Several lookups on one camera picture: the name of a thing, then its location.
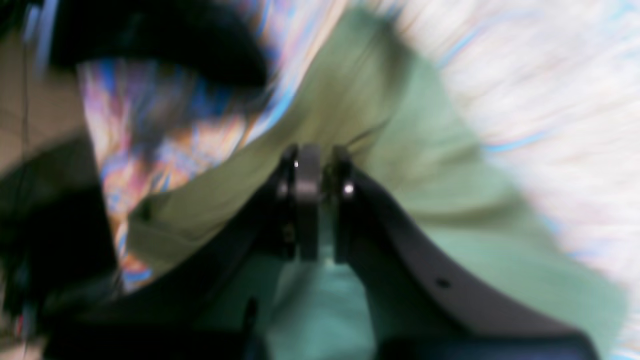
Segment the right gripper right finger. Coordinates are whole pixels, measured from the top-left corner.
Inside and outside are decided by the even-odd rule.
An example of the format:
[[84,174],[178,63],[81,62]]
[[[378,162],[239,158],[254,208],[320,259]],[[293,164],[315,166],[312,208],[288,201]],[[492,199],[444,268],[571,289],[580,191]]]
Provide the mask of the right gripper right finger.
[[423,233],[391,194],[334,146],[334,259],[379,305],[377,360],[596,360],[583,332],[498,291]]

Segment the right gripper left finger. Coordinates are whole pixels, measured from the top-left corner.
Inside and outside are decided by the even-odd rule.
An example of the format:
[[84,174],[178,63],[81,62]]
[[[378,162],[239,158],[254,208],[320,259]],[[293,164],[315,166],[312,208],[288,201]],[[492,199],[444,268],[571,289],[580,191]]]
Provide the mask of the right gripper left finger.
[[299,149],[222,231],[153,284],[55,330],[47,360],[267,360],[256,335],[266,296],[297,253]]

